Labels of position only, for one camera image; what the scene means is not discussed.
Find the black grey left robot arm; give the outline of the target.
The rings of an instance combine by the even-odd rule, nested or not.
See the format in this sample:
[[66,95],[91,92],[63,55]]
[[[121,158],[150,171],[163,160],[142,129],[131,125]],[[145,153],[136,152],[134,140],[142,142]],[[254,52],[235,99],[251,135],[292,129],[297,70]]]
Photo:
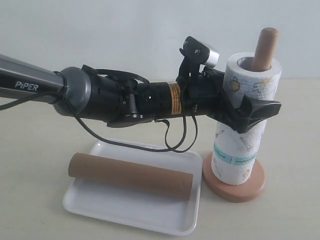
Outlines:
[[60,115],[103,121],[110,128],[206,115],[244,134],[279,113],[279,102],[248,95],[234,106],[223,89],[224,76],[211,67],[200,71],[188,56],[174,82],[149,82],[134,73],[87,65],[50,71],[0,57],[1,97],[48,103]]

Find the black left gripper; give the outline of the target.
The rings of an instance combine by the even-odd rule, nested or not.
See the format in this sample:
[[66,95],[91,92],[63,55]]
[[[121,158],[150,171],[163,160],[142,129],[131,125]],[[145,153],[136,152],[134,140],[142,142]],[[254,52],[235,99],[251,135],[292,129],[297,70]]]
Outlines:
[[254,99],[244,95],[240,105],[231,103],[223,89],[224,73],[209,69],[179,68],[180,102],[183,116],[206,115],[225,124],[239,134],[250,131],[259,123],[279,114],[282,104],[274,100]]

